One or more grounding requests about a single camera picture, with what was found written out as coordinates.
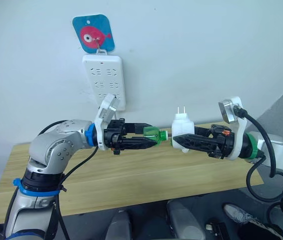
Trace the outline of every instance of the green plastic bottle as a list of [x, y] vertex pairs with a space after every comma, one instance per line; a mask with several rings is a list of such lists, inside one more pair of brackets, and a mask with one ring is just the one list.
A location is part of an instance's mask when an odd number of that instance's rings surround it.
[[157, 145], [161, 144], [162, 141], [168, 140], [168, 132], [161, 131], [156, 126], [146, 126], [143, 128], [143, 136], [151, 140], [155, 140]]

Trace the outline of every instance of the white bracket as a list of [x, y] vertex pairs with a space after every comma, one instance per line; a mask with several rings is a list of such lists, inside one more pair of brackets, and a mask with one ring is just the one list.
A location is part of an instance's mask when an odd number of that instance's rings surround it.
[[243, 146], [243, 135], [247, 125], [246, 118], [237, 117], [234, 113], [234, 106], [243, 107], [242, 101], [239, 96], [231, 97], [222, 102], [219, 102], [219, 108], [223, 120], [229, 124], [229, 128], [235, 135], [233, 149], [228, 155], [228, 160], [235, 160], [241, 153]]
[[115, 95], [108, 93], [99, 107], [94, 123], [97, 132], [98, 147], [101, 150], [108, 149], [104, 144], [104, 129], [106, 129], [111, 122], [119, 103], [120, 101]]

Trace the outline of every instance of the power strip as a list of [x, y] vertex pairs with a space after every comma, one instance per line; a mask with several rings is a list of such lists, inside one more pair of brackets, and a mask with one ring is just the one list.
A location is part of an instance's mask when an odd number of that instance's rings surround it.
[[100, 106], [106, 95], [120, 100], [117, 110], [126, 108], [123, 62], [119, 56], [89, 54], [82, 58], [88, 81]]

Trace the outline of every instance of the green ring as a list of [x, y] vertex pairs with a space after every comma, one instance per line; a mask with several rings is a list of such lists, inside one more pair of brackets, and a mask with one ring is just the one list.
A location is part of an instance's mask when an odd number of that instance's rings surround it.
[[253, 137], [253, 135], [251, 135], [250, 133], [246, 133], [246, 135], [248, 136], [250, 143], [251, 143], [251, 146], [252, 146], [251, 155], [247, 159], [255, 159], [256, 156], [257, 156], [257, 152], [258, 152], [257, 141]]

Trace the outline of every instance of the red fish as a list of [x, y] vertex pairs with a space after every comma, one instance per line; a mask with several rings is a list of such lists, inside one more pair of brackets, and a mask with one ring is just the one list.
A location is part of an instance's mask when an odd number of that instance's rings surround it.
[[107, 35], [103, 34], [94, 26], [84, 26], [80, 30], [80, 39], [81, 41], [91, 49], [97, 49], [98, 46], [96, 41], [98, 41], [99, 46], [103, 45], [105, 38], [112, 38], [112, 35], [108, 33]]

